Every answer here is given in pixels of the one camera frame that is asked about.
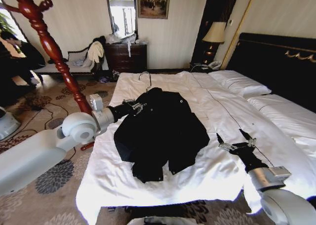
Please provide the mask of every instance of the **wooden coat rack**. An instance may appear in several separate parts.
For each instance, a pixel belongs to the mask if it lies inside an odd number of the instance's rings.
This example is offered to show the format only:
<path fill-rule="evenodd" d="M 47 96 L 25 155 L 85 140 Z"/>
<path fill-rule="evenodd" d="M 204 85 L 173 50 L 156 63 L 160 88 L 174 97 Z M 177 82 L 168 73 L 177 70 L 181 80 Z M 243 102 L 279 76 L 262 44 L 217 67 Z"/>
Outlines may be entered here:
<path fill-rule="evenodd" d="M 69 72 L 68 65 L 63 61 L 63 56 L 60 47 L 50 35 L 47 30 L 47 25 L 43 20 L 43 12 L 53 6 L 51 0 L 44 0 L 39 5 L 36 5 L 33 0 L 17 0 L 18 8 L 4 5 L 4 7 L 10 11 L 21 13 L 25 16 L 33 29 L 35 29 L 39 35 L 40 42 L 45 52 L 55 62 L 57 70 L 62 74 L 64 82 L 67 88 L 73 93 L 74 100 L 79 105 L 82 112 L 91 114 L 91 107 L 87 102 L 85 96 L 80 92 L 77 81 Z M 85 150 L 93 146 L 93 143 L 81 147 L 81 150 Z"/>

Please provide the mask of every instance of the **metal hanger hook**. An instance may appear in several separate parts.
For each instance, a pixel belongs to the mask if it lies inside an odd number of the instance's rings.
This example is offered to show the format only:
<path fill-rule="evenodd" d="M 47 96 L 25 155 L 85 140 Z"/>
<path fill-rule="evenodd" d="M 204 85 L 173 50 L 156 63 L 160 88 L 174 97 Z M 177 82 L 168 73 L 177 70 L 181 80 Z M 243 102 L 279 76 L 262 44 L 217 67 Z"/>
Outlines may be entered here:
<path fill-rule="evenodd" d="M 149 82 L 150 82 L 150 86 L 146 88 L 146 92 L 148 92 L 148 90 L 152 87 L 152 76 L 150 75 L 150 73 L 148 71 L 144 71 L 139 75 L 138 80 L 140 80 L 140 76 L 142 76 L 142 74 L 149 74 Z"/>

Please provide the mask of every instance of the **floral rug pattern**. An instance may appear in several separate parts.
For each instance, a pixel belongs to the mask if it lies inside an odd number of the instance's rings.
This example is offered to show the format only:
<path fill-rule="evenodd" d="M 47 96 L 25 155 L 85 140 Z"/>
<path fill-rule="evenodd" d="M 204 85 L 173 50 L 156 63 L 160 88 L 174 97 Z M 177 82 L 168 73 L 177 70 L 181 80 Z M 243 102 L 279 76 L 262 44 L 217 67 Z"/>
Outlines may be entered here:
<path fill-rule="evenodd" d="M 0 153 L 14 147 L 44 129 L 59 126 L 63 119 L 79 107 L 64 82 L 44 75 L 44 84 L 6 108 L 21 122 L 19 129 L 0 141 Z M 85 96 L 98 93 L 107 105 L 115 83 L 99 83 L 88 76 L 77 77 Z M 88 164 L 92 149 L 76 147 L 65 159 L 38 177 L 25 188 L 0 197 L 0 225 L 84 225 L 85 220 L 76 207 L 76 193 Z M 250 212 L 243 193 L 231 201 L 194 201 L 179 205 L 157 207 L 102 208 L 98 225 L 126 225 L 132 218 L 144 216 L 173 216 L 194 218 L 205 225 L 272 225 L 260 212 Z"/>

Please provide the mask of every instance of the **table lamp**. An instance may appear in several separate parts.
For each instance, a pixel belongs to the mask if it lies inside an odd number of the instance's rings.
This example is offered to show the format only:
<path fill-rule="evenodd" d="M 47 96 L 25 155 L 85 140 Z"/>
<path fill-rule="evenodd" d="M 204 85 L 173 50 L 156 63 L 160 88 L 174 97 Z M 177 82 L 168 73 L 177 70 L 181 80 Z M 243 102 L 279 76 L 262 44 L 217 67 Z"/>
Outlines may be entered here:
<path fill-rule="evenodd" d="M 224 43 L 225 26 L 226 22 L 213 22 L 211 28 L 202 39 L 203 41 L 211 43 L 210 47 L 204 52 L 204 64 L 209 64 L 214 60 L 219 44 Z"/>

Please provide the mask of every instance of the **black headboard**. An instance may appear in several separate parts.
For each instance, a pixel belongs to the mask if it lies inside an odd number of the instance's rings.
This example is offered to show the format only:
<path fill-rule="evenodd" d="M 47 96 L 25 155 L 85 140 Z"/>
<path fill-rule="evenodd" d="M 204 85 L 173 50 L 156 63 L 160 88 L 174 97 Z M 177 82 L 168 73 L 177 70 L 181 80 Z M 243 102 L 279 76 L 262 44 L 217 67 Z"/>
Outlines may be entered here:
<path fill-rule="evenodd" d="M 242 33 L 226 69 L 316 112 L 316 39 Z"/>

